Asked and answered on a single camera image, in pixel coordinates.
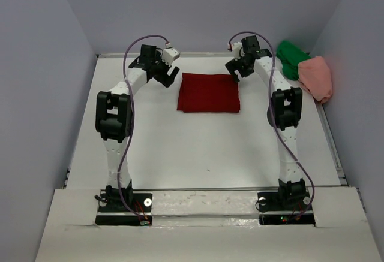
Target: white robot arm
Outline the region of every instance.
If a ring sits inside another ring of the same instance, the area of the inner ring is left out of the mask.
[[[269,84],[269,78],[271,76],[271,58],[265,57],[256,59],[254,64],[255,72],[261,77],[264,81],[265,85]],[[279,89],[282,91],[291,90],[292,86],[287,82],[284,76],[280,73],[280,71],[275,70],[274,76],[272,78],[272,89],[271,93],[278,91]],[[286,127],[284,131],[281,128],[277,128],[280,137],[283,138],[285,144],[288,148],[295,154],[297,157],[297,143],[296,143],[296,132],[297,127],[291,126]],[[284,183],[288,183],[288,181],[299,182],[303,178],[303,174],[297,165],[296,161],[292,158],[291,154],[288,153],[287,149],[281,143],[280,139],[277,139],[278,144],[278,153],[280,158],[280,176],[279,179]]]
[[[107,150],[108,183],[106,194],[96,197],[105,203],[120,203],[118,192],[118,169],[122,161],[131,128],[131,100],[139,89],[154,78],[169,87],[179,72],[175,67],[171,75],[168,71],[172,62],[179,58],[180,53],[168,43],[165,49],[142,45],[140,56],[130,65],[127,81],[131,86],[130,93],[126,82],[119,82],[108,92],[99,92],[96,107],[96,130],[100,133]],[[127,160],[122,162],[119,174],[120,186],[128,205],[133,201],[131,176],[128,172]]]
[[[260,49],[256,36],[245,37],[241,42],[229,45],[229,50],[233,53],[233,59],[226,64],[226,68],[234,81],[239,82],[238,74],[241,77],[247,77],[256,71],[269,87],[272,54],[268,49]],[[307,196],[303,172],[286,149],[287,146],[297,157],[296,129],[301,118],[302,90],[293,88],[283,75],[275,70],[270,99],[277,126],[275,132],[280,158],[279,188],[275,195],[266,195],[269,197],[269,206],[271,205],[272,208],[260,207],[261,212],[291,209],[293,205],[302,203]],[[273,126],[269,110],[267,117],[269,124]]]

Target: white table surface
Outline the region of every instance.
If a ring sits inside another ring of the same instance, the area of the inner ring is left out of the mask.
[[[257,188],[278,186],[277,141],[266,119],[267,87],[252,74],[239,83],[239,114],[176,111],[181,72],[227,73],[230,58],[179,58],[175,83],[151,80],[135,96],[128,168],[136,189]],[[106,151],[95,130],[96,95],[122,80],[122,59],[99,59],[67,183],[68,189],[105,188]],[[310,94],[303,91],[298,157],[315,185],[340,185]]]
[[[36,262],[380,262],[355,188],[319,188],[316,227],[259,226],[247,191],[155,191],[153,226],[99,227],[97,193],[55,192]]]

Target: folded red towel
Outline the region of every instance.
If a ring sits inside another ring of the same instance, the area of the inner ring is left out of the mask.
[[[238,84],[228,74],[183,73],[178,110],[237,113],[240,111]]]

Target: white wall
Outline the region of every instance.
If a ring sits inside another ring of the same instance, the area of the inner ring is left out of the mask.
[[[384,257],[384,0],[342,0],[312,54],[332,69],[326,115]]]
[[[68,0],[96,53],[164,34],[182,52],[225,52],[242,30],[311,50],[339,0]]]
[[[0,261],[34,261],[95,55],[67,0],[0,0]]]

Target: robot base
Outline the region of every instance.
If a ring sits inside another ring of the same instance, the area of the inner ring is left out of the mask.
[[[117,199],[113,199],[110,203],[104,203],[102,200],[105,201],[107,195],[105,191],[101,191],[100,198],[101,200],[99,200],[98,211],[95,220],[97,225],[142,226],[143,220],[149,222],[149,224],[145,225],[152,225],[152,193],[133,192],[130,190],[130,203],[128,201],[126,202],[133,211],[140,214],[140,218],[129,212],[121,203],[119,197]]]
[[[279,180],[276,192],[257,193],[255,207],[261,213],[261,225],[314,224],[312,206],[299,219],[293,219],[307,209],[309,201],[303,179],[295,183]]]

